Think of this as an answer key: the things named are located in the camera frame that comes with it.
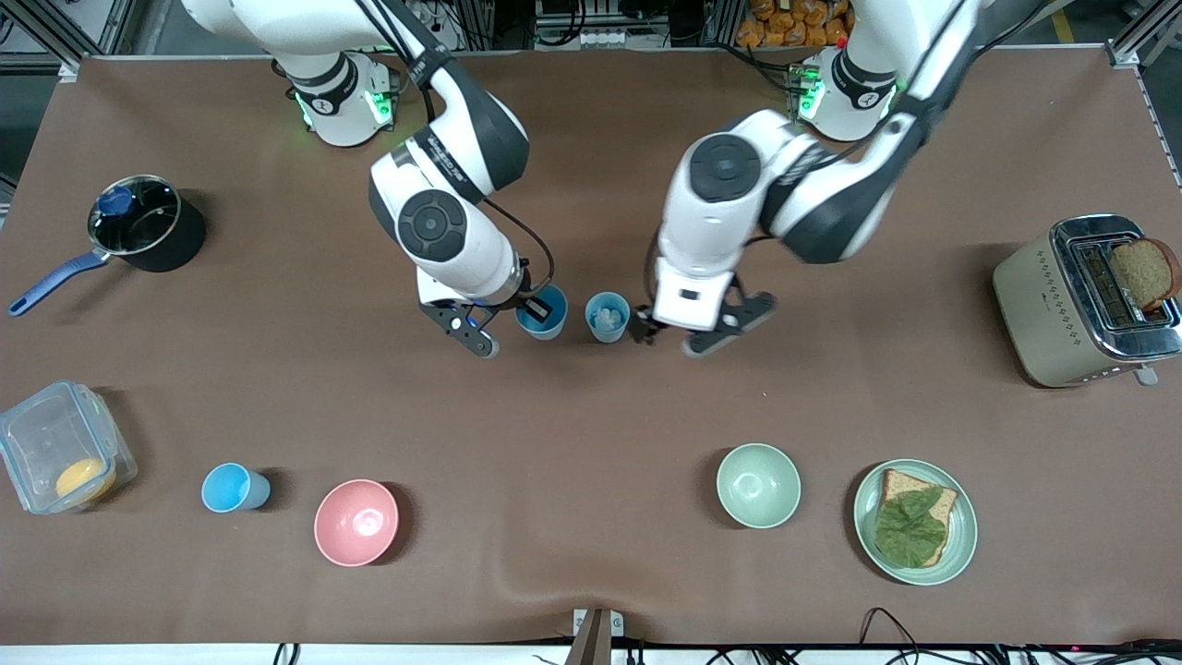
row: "blue lid knob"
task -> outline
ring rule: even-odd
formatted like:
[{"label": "blue lid knob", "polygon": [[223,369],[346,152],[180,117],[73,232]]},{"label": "blue lid knob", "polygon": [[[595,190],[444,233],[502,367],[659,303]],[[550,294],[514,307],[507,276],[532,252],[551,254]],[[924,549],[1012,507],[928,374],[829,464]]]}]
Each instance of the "blue lid knob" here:
[{"label": "blue lid knob", "polygon": [[110,191],[104,191],[98,197],[97,204],[99,214],[121,215],[126,214],[132,203],[135,203],[135,196],[131,194],[131,189],[119,185],[112,187]]}]

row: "green leaf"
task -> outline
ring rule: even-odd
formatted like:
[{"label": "green leaf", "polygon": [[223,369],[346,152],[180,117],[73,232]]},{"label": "green leaf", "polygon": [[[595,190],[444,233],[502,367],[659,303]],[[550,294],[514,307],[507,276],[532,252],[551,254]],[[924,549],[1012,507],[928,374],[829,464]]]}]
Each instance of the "green leaf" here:
[{"label": "green leaf", "polygon": [[902,493],[883,503],[875,516],[875,546],[886,561],[918,568],[936,554],[948,529],[928,511],[941,494],[943,488],[934,487]]}]

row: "blue handle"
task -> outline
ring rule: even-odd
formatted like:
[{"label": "blue handle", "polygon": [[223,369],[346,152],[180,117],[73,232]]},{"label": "blue handle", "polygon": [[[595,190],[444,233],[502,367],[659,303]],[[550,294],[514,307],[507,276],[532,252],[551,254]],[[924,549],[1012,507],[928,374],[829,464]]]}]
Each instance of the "blue handle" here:
[{"label": "blue handle", "polygon": [[86,272],[87,269],[95,269],[96,267],[103,267],[106,265],[106,259],[111,254],[102,250],[95,249],[86,252],[80,256],[74,256],[66,262],[53,268],[53,272],[45,275],[44,279],[33,283],[33,287],[25,291],[25,294],[17,298],[8,305],[8,315],[20,315],[28,309],[33,308],[33,305],[41,301],[45,295],[52,293],[58,286],[66,282],[79,272]]}]

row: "sandwich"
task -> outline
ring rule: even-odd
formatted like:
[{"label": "sandwich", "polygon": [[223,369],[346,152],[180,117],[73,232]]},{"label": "sandwich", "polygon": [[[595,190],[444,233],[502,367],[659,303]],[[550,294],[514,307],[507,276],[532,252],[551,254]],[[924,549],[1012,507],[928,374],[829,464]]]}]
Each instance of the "sandwich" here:
[{"label": "sandwich", "polygon": [[1182,267],[1169,245],[1142,237],[1112,249],[1112,263],[1142,311],[1154,311],[1182,289]]},{"label": "sandwich", "polygon": [[956,497],[955,490],[888,469],[875,517],[875,547],[902,568],[935,566],[948,545]]}]

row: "silver toaster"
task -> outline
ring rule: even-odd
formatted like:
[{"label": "silver toaster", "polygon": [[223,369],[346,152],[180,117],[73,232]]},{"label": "silver toaster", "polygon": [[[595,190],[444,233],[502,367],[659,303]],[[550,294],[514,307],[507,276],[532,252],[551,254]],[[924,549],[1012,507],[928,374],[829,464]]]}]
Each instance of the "silver toaster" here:
[{"label": "silver toaster", "polygon": [[1142,312],[1112,267],[1112,248],[1138,237],[1119,215],[1065,219],[998,266],[993,287],[1031,379],[1063,389],[1131,373],[1151,386],[1150,364],[1182,353],[1177,301]]}]

